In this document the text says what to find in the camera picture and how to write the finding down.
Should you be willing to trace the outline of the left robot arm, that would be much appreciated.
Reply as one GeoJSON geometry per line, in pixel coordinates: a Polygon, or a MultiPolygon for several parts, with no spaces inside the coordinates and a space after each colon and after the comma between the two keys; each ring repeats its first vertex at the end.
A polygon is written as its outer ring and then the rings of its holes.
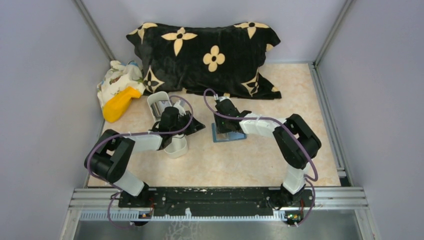
{"type": "Polygon", "coordinates": [[[131,155],[163,150],[169,157],[179,158],[188,152],[185,137],[205,127],[190,111],[181,113],[179,108],[167,106],[148,132],[123,134],[106,130],[86,157],[84,167],[119,190],[138,197],[149,186],[127,169],[131,155]]]}

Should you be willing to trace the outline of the black cards in tray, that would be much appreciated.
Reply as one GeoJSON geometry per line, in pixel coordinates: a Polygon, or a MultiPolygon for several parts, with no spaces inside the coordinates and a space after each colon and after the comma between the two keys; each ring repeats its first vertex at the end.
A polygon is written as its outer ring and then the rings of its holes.
{"type": "Polygon", "coordinates": [[[160,118],[167,106],[168,102],[164,100],[156,101],[150,105],[155,118],[160,118]]]}

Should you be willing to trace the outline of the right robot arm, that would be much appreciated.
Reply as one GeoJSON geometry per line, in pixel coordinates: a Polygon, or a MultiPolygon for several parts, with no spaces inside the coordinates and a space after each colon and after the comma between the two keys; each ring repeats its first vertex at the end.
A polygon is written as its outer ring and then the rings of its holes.
{"type": "Polygon", "coordinates": [[[219,133],[273,138],[288,164],[282,189],[293,196],[303,190],[307,170],[322,143],[300,115],[294,113],[286,119],[275,119],[248,110],[240,112],[228,97],[218,97],[215,108],[214,119],[219,133]]]}

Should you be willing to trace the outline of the white oblong plastic tray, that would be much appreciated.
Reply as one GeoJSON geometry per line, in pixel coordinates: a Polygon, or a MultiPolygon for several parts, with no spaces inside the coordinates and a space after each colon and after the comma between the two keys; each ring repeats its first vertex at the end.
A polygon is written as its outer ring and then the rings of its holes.
{"type": "MultiPolygon", "coordinates": [[[[172,132],[181,130],[182,126],[180,124],[179,111],[177,108],[173,107],[173,104],[170,100],[169,95],[164,91],[156,92],[147,97],[147,103],[151,110],[153,120],[155,122],[153,128],[159,132],[172,132]],[[157,101],[167,101],[168,106],[164,109],[160,118],[156,118],[151,109],[151,104],[157,101]]],[[[179,158],[185,155],[188,152],[188,144],[184,134],[181,134],[181,131],[178,133],[173,133],[170,136],[162,136],[162,145],[160,147],[171,159],[179,158]]]]}

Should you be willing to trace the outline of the floral patterned cloth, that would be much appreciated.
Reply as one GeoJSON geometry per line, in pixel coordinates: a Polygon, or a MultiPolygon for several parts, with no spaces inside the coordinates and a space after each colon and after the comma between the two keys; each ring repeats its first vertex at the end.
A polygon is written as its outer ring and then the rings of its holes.
{"type": "Polygon", "coordinates": [[[118,60],[112,60],[109,70],[96,87],[101,109],[109,100],[127,87],[132,87],[141,94],[144,93],[146,87],[143,84],[143,74],[140,67],[135,61],[124,64],[118,60]]]}

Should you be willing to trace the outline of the yellow plastic object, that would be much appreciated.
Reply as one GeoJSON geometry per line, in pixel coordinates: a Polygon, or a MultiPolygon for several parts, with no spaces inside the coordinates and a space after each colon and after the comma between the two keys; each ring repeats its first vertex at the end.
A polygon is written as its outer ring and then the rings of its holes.
{"type": "Polygon", "coordinates": [[[116,122],[127,111],[132,100],[139,99],[141,96],[142,93],[131,86],[120,91],[104,104],[102,108],[104,119],[109,123],[116,122]]]}

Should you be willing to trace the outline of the blue leather card holder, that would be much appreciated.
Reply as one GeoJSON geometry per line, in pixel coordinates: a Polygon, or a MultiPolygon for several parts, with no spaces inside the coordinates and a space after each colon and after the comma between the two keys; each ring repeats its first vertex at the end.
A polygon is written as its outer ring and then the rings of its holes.
{"type": "Polygon", "coordinates": [[[233,142],[245,140],[247,135],[239,132],[218,133],[214,125],[212,125],[212,139],[214,143],[233,142]]]}

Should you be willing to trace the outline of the black pillow with cream flowers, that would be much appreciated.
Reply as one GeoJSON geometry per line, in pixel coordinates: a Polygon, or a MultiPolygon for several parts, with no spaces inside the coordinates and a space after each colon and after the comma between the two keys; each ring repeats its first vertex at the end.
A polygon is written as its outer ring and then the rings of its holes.
{"type": "Polygon", "coordinates": [[[266,54],[280,43],[277,33],[259,22],[224,27],[183,27],[145,22],[126,35],[141,60],[144,93],[277,100],[281,92],[260,74],[266,54]]]}

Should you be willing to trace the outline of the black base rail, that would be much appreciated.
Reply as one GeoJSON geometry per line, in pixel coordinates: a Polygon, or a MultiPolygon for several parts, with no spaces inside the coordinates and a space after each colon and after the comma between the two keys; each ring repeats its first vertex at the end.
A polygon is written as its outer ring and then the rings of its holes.
{"type": "Polygon", "coordinates": [[[281,187],[151,187],[139,196],[123,192],[120,208],[147,208],[155,217],[271,216],[283,208],[311,207],[313,193],[302,188],[291,194],[281,187]]]}

